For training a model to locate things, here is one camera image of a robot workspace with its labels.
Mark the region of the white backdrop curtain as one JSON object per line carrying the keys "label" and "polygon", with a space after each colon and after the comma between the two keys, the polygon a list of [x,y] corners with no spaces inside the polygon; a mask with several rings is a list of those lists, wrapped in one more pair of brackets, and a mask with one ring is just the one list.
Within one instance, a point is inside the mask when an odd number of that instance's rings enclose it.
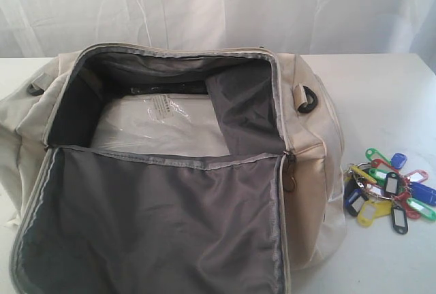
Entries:
{"label": "white backdrop curtain", "polygon": [[97,42],[171,50],[413,52],[435,61],[435,0],[1,0],[1,55]]}

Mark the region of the cream fabric duffel bag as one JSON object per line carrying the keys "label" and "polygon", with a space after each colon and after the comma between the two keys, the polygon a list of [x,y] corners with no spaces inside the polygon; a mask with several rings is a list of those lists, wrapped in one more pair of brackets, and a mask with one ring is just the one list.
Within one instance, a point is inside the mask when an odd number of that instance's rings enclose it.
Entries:
{"label": "cream fabric duffel bag", "polygon": [[[124,96],[207,95],[221,157],[94,148]],[[343,134],[297,54],[96,44],[1,100],[18,293],[289,293],[346,234]]]}

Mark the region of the colourful plastic key tags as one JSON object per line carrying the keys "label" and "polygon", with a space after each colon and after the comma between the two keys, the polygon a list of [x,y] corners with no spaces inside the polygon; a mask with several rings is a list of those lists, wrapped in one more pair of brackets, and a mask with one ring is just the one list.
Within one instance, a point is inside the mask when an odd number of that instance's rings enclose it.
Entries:
{"label": "colourful plastic key tags", "polygon": [[407,157],[399,152],[389,159],[368,148],[365,157],[363,163],[350,164],[344,177],[344,208],[360,226],[388,216],[394,232],[405,235],[409,221],[435,222],[435,188],[425,185],[427,171],[403,172]]}

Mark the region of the clear plastic packaged item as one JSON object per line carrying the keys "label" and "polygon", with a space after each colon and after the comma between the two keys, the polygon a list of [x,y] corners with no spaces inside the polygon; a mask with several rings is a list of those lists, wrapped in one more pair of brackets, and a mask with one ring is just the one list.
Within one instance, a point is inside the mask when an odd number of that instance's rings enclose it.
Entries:
{"label": "clear plastic packaged item", "polygon": [[136,95],[115,99],[103,109],[91,146],[136,154],[229,155],[207,95]]}

